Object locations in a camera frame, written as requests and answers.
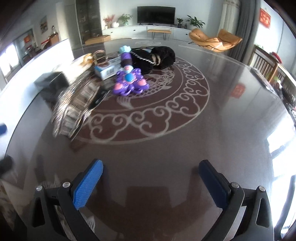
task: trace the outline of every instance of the metal screw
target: metal screw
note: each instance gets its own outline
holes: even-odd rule
[[[231,186],[232,186],[233,188],[238,188],[238,187],[239,187],[239,184],[238,184],[238,183],[235,183],[235,182],[233,182],[233,183],[231,183]]]
[[[37,190],[37,191],[41,191],[41,190],[42,190],[42,186],[38,186],[38,187],[36,187],[36,190]]]
[[[262,191],[262,192],[265,192],[265,187],[259,186],[259,190]]]
[[[64,188],[68,188],[69,186],[70,186],[70,183],[69,183],[69,182],[64,182],[64,183],[63,183],[63,187],[64,187]]]

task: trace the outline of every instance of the glass tabletop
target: glass tabletop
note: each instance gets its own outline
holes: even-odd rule
[[[4,184],[24,222],[37,185],[73,180],[97,158],[104,174],[80,211],[100,240],[201,240],[221,212],[196,171],[208,159],[230,182],[264,186],[275,225],[296,172],[295,127],[278,96],[242,63],[182,41],[113,40],[73,54],[123,45],[169,46],[176,62],[146,75],[141,95],[107,96],[72,142],[53,137],[51,107],[32,100]]]

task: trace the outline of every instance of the red decoration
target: red decoration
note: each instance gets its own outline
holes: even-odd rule
[[[238,83],[233,89],[233,91],[231,92],[230,96],[236,99],[239,99],[245,90],[246,90],[246,86],[244,84]]]
[[[270,28],[270,21],[271,21],[270,15],[261,8],[259,22],[262,23],[265,27]]]
[[[271,52],[271,56],[275,57],[275,58],[278,60],[278,62],[279,62],[280,64],[283,63],[282,60],[281,60],[281,58],[278,56],[277,53],[275,53],[275,52]]]
[[[28,43],[28,42],[30,42],[30,41],[31,41],[30,35],[28,35],[28,36],[26,36],[26,37],[24,38],[24,42],[25,42],[25,43]]]
[[[105,23],[109,23],[109,22],[113,21],[114,17],[115,17],[114,14],[111,17],[109,17],[109,15],[108,15],[107,18],[104,18],[103,20],[105,21]]]

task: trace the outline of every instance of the tv stand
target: tv stand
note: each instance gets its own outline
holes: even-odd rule
[[[155,34],[154,41],[156,39],[161,39],[163,37],[163,30],[168,30],[171,32],[171,35],[169,37],[169,40],[175,39],[175,40],[181,40],[185,42],[191,42],[191,39],[189,38],[190,30],[183,29],[183,28],[174,28],[169,27],[169,25],[166,26],[156,26],[156,25],[146,25],[146,23],[142,23],[141,25],[136,26],[122,26],[117,28],[108,28],[104,29],[102,33],[104,35],[110,35],[111,39],[121,39],[121,38],[132,38],[132,39],[151,39],[152,33],[148,30],[159,30],[161,32]]]

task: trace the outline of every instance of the white curtain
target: white curtain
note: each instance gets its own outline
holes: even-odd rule
[[[224,0],[218,32],[223,28],[232,34],[235,34],[237,30],[237,23],[239,21],[239,10],[239,0]]]

